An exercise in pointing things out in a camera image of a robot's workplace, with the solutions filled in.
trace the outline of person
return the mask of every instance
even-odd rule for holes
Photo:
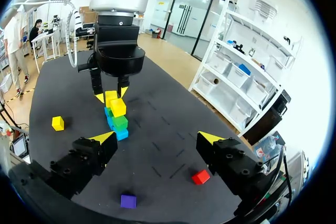
[[[32,40],[35,39],[42,31],[39,31],[39,28],[41,27],[42,24],[42,19],[38,19],[35,22],[35,26],[31,29],[30,34],[29,34],[29,41],[30,41],[30,46],[33,46]]]
[[[24,83],[26,84],[29,81],[28,68],[23,55],[23,32],[25,26],[26,19],[24,13],[17,12],[4,29],[5,55],[9,58],[10,71],[12,72],[17,97],[22,93],[18,78],[17,63],[19,63],[25,74]]]

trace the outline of purple block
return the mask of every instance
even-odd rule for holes
[[[131,195],[121,195],[121,207],[136,208],[137,198]]]

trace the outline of stacked blocks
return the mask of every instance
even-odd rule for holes
[[[192,179],[195,182],[195,184],[202,185],[210,179],[210,175],[206,170],[202,170],[199,173],[196,173],[194,176],[192,176]]]
[[[57,116],[55,118],[52,118],[51,125],[55,129],[55,131],[63,131],[64,130],[64,121],[61,116]]]
[[[118,98],[116,91],[105,92],[105,115],[112,131],[117,134],[117,140],[121,141],[128,137],[128,120],[125,117],[126,105]]]

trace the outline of cardboard box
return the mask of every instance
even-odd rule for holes
[[[84,24],[95,23],[97,20],[97,12],[84,13]]]
[[[79,8],[79,13],[83,14],[83,13],[90,13],[92,12],[90,9],[89,9],[89,6],[82,6]]]

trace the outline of red block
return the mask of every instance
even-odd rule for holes
[[[195,184],[202,185],[205,182],[207,182],[208,179],[210,179],[210,175],[208,174],[206,170],[202,170],[196,173],[194,176],[192,176],[192,179],[195,182]]]

